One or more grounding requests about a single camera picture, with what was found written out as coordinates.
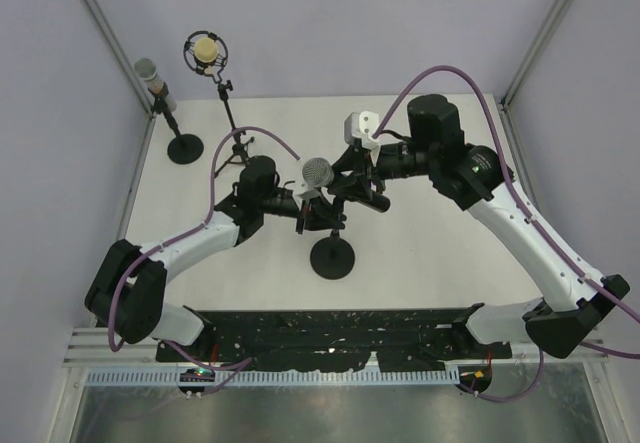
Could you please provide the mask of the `black silver handheld microphone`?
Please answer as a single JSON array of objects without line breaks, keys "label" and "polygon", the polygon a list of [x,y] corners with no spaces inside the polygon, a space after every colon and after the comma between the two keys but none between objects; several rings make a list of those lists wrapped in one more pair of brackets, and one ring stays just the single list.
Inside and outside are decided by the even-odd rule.
[{"label": "black silver handheld microphone", "polygon": [[[321,157],[314,157],[314,158],[310,158],[308,159],[306,162],[303,163],[302,165],[302,169],[301,169],[301,176],[317,176],[317,177],[322,177],[324,180],[324,183],[322,184],[322,188],[326,189],[327,192],[329,193],[329,185],[337,178],[339,177],[357,177],[356,174],[351,173],[347,176],[338,173],[335,174],[333,169],[332,169],[332,165],[329,163],[328,160],[326,160],[325,158],[321,158]],[[369,202],[354,202],[354,203],[359,203],[361,205],[364,205],[372,210],[378,211],[380,213],[385,213],[390,209],[391,206],[391,202],[390,200],[385,197],[384,195],[378,193],[379,196],[374,200],[373,203]]]}]

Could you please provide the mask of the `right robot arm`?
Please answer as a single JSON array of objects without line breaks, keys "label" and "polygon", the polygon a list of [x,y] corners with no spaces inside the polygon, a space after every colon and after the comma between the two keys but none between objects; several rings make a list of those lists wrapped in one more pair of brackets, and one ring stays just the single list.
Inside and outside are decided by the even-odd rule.
[{"label": "right robot arm", "polygon": [[350,114],[348,148],[334,164],[355,182],[347,192],[371,202],[387,180],[426,176],[442,196],[484,225],[511,253],[541,296],[504,306],[481,305],[452,333],[454,349],[474,357],[488,344],[531,342],[566,358],[629,293],[620,275],[606,276],[582,259],[539,213],[497,147],[466,142],[458,108],[443,95],[409,101],[410,134],[381,144],[377,114]]}]

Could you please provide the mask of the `black round-base mic stand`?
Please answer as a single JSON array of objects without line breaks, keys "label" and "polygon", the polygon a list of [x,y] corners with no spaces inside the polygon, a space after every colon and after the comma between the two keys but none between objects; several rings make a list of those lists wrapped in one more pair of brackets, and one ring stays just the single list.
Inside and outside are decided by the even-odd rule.
[{"label": "black round-base mic stand", "polygon": [[326,280],[346,277],[354,268],[355,251],[351,244],[341,237],[345,229],[344,200],[336,197],[332,203],[334,222],[330,234],[317,241],[310,253],[310,264],[314,272]]}]

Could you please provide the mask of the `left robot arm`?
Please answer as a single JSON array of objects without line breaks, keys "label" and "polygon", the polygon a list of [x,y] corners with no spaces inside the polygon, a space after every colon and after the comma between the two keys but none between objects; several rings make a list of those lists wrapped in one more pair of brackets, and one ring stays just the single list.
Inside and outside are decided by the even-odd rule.
[{"label": "left robot arm", "polygon": [[253,157],[231,193],[191,230],[166,240],[135,245],[114,243],[85,297],[84,305],[112,338],[135,344],[147,337],[178,344],[191,360],[206,359],[214,338],[205,319],[165,300],[167,285],[204,259],[251,238],[266,215],[293,218],[298,232],[328,229],[336,222],[320,190],[334,179],[331,164],[311,158],[301,166],[293,189],[279,184],[275,162]]}]

